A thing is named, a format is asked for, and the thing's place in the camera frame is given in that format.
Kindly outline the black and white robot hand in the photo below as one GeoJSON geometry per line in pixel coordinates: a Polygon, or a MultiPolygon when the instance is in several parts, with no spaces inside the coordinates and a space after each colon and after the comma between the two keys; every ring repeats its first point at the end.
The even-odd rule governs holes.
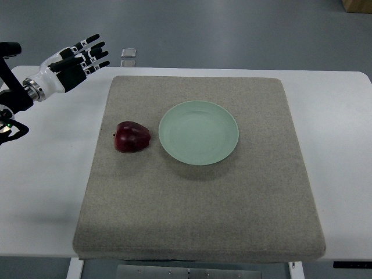
{"type": "Polygon", "coordinates": [[[89,75],[110,62],[98,42],[100,35],[92,35],[73,46],[59,50],[39,66],[38,73],[23,81],[23,88],[33,101],[44,101],[55,93],[66,93],[80,85],[89,75]]]}

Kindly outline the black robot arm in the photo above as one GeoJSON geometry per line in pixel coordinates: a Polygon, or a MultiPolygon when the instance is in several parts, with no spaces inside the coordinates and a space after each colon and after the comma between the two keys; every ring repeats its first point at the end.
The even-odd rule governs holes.
{"type": "Polygon", "coordinates": [[[1,42],[1,79],[8,86],[7,90],[1,91],[1,144],[18,140],[29,132],[29,128],[16,121],[14,115],[31,108],[33,99],[5,62],[21,52],[18,42],[1,42]]]}

